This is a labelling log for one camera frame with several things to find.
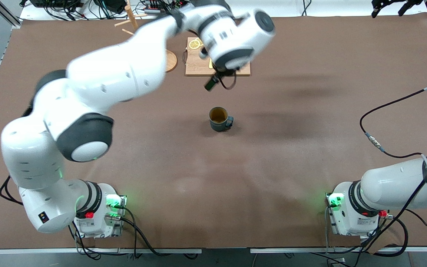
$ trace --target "table surface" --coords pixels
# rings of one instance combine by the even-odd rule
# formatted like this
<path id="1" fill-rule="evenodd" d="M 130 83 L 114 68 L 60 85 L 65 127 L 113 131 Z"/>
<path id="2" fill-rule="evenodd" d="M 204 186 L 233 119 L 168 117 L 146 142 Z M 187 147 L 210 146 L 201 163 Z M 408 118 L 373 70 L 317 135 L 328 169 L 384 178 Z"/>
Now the table surface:
<path id="1" fill-rule="evenodd" d="M 110 151 L 87 164 L 68 162 L 66 179 L 106 182 L 128 195 L 154 247 L 324 246 L 325 193 L 399 162 L 370 144 L 358 120 L 427 86 L 427 15 L 274 22 L 276 37 L 233 90 L 207 92 L 206 78 L 185 77 L 179 64 L 157 91 L 110 111 Z M 178 58 L 188 36 L 168 41 Z M 14 29 L 0 67 L 0 132 L 25 110 L 42 75 L 128 37 L 103 20 L 25 21 Z M 235 117 L 228 132 L 209 127 L 208 111 L 219 105 Z M 364 123 L 389 152 L 427 153 L 427 93 Z M 0 185 L 6 176 L 0 154 Z M 12 182 L 10 190 L 17 195 Z M 427 228 L 408 214 L 403 220 L 410 245 L 427 245 Z M 399 232 L 390 232 L 397 242 Z M 92 243 L 132 244 L 129 229 Z M 0 198 L 0 248 L 48 247 L 73 247 L 68 230 L 38 233 L 22 207 Z"/>
<path id="2" fill-rule="evenodd" d="M 97 5 L 90 3 L 93 0 L 82 0 L 85 3 L 84 7 L 78 8 L 78 12 L 83 13 L 87 18 L 93 19 L 95 16 L 99 16 L 99 8 Z M 139 2 L 131 1 L 132 8 L 136 8 Z M 235 16 L 240 16 L 249 10 L 262 9 L 268 13 L 271 17 L 298 17 L 301 16 L 304 6 L 301 0 L 275 0 L 275 1 L 264 1 L 264 0 L 227 0 L 227 3 L 232 8 L 232 12 Z M 398 10 L 403 6 L 403 2 L 393 3 L 385 7 L 378 14 L 379 16 L 390 16 L 397 15 Z M 49 10 L 52 14 L 60 17 L 67 18 L 64 13 L 54 12 Z M 307 8 L 308 16 L 315 17 L 334 17 L 334 16 L 370 16 L 373 11 L 370 0 L 314 0 L 311 5 Z M 425 3 L 422 2 L 420 5 L 415 5 L 406 11 L 407 15 L 417 13 L 427 13 Z M 27 2 L 26 6 L 22 10 L 21 16 L 25 20 L 57 20 L 51 17 L 43 8 L 35 7 L 34 5 Z M 153 18 L 153 16 L 145 17 L 144 19 Z"/>

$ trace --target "yellow lemon slice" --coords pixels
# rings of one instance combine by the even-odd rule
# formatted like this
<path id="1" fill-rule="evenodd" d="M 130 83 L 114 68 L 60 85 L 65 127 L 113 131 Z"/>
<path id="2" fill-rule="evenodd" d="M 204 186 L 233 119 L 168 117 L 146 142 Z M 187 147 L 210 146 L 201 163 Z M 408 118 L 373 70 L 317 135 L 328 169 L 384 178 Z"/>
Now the yellow lemon slice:
<path id="1" fill-rule="evenodd" d="M 197 39 L 194 39 L 189 42 L 190 49 L 198 49 L 201 46 L 200 41 Z"/>

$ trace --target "gray floor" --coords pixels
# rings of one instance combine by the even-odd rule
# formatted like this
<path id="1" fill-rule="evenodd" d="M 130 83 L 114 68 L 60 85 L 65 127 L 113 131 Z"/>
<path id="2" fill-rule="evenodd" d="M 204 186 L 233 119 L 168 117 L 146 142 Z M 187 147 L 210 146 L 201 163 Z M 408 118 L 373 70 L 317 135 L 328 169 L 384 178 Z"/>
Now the gray floor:
<path id="1" fill-rule="evenodd" d="M 7 41 L 10 37 L 10 25 L 0 17 L 0 59 L 3 55 Z M 356 254 L 344 256 L 347 264 L 354 265 Z M 104 266 L 235 266 L 249 267 L 252 264 L 254 255 L 246 249 L 231 250 L 203 250 L 196 260 L 188 260 L 182 255 L 172 255 L 169 257 L 156 257 L 153 255 L 143 255 L 135 262 L 128 261 L 125 256 L 103 256 L 99 261 L 93 261 L 85 256 L 77 254 L 5 254 L 0 255 L 0 267 L 104 267 Z M 307 253 L 295 254 L 288 259 L 284 254 L 259 254 L 256 258 L 256 267 L 277 267 L 277 266 L 305 266 L 305 267 L 325 267 L 326 261 L 316 255 Z M 396 258 L 382 258 L 371 255 L 363 255 L 359 262 L 359 267 L 427 267 L 427 253 L 410 253 Z"/>

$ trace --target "blue mug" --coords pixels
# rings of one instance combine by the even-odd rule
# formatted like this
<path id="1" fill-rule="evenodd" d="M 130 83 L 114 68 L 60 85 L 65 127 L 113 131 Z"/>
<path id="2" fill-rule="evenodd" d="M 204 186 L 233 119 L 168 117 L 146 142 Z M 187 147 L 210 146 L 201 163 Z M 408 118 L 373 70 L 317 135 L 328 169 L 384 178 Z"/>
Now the blue mug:
<path id="1" fill-rule="evenodd" d="M 212 108 L 209 112 L 210 127 L 217 132 L 222 132 L 232 127 L 234 118 L 229 116 L 227 111 L 221 107 Z"/>

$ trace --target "white table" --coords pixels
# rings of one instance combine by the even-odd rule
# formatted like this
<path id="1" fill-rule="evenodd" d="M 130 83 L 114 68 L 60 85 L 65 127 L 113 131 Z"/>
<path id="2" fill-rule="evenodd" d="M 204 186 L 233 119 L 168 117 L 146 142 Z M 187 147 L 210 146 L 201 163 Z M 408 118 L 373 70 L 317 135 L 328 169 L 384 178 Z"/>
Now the white table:
<path id="1" fill-rule="evenodd" d="M 370 16 L 373 8 L 371 5 L 371 0 L 312 0 L 313 2 L 307 8 L 307 15 L 314 17 L 334 17 L 334 16 Z M 96 19 L 96 17 L 90 12 L 98 16 L 99 7 L 93 3 L 93 0 L 85 0 L 85 5 L 80 8 L 78 7 L 78 12 L 85 15 L 89 19 Z M 132 1 L 132 8 L 135 9 L 138 2 L 136 0 Z M 249 10 L 258 8 L 264 10 L 271 17 L 298 17 L 301 16 L 303 12 L 303 2 L 302 0 L 227 0 L 227 3 L 232 8 L 232 12 L 235 16 L 240 16 L 246 13 Z M 402 7 L 404 3 L 394 3 L 388 7 L 385 7 L 378 14 L 379 16 L 390 16 L 398 15 L 398 10 Z M 54 12 L 49 9 L 49 12 L 53 13 L 56 16 L 67 18 L 64 13 Z M 412 7 L 410 10 L 406 11 L 407 15 L 417 14 L 421 12 L 426 12 L 427 9 L 424 3 Z M 122 14 L 114 14 L 116 17 L 123 17 L 126 15 L 125 12 Z M 46 11 L 41 7 L 34 7 L 29 1 L 22 10 L 21 19 L 25 20 L 57 20 L 54 17 L 51 17 Z M 154 16 L 143 17 L 141 19 L 153 19 Z"/>

